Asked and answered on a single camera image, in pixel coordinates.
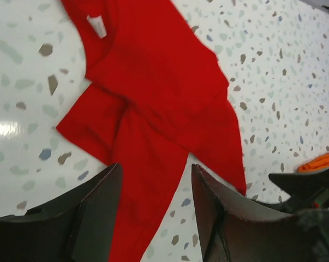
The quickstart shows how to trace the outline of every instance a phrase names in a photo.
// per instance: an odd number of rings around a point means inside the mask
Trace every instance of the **orange object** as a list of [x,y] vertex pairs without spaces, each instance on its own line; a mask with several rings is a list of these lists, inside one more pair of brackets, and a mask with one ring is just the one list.
[[314,172],[326,168],[329,168],[329,153],[317,157],[314,160],[299,166],[298,172],[299,173]]

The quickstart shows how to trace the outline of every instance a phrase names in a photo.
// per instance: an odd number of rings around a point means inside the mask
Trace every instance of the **terrazzo tabletop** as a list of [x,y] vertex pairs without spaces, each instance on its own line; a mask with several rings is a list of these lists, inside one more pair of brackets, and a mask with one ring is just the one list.
[[[329,150],[329,14],[297,0],[174,4],[230,79],[248,197],[287,199],[268,173]],[[84,74],[82,42],[58,0],[0,0],[0,217],[23,215],[104,169],[54,129],[87,88]],[[189,157],[142,261],[202,261],[191,163],[199,161]]]

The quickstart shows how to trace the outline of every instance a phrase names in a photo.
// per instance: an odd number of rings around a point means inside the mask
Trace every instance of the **white tag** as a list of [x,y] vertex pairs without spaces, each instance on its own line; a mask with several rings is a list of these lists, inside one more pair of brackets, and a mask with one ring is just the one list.
[[101,15],[99,15],[97,17],[87,16],[87,20],[91,24],[91,26],[94,28],[96,34],[98,34],[98,36],[100,38],[104,38],[105,36],[107,36],[107,31],[106,31],[104,21],[103,21],[103,18],[101,17]]

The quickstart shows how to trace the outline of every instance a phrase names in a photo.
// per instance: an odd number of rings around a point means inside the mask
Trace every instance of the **speckled white surface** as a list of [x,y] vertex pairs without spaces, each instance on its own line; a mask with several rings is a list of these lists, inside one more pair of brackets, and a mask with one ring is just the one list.
[[[174,3],[230,79],[248,196],[286,199],[268,173],[329,150],[329,15],[296,0]],[[87,88],[84,73],[80,37],[58,0],[0,0],[0,216],[22,215],[104,168],[53,128]],[[187,168],[142,261],[201,259]]]

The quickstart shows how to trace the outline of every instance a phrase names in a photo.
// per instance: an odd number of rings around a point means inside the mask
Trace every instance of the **red cloth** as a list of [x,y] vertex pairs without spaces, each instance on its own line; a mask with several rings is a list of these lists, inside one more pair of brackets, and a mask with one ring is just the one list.
[[[123,187],[110,262],[138,262],[179,184],[189,152],[246,192],[228,81],[169,0],[62,0],[93,83],[57,130],[110,164]],[[87,16],[102,16],[100,39]]]

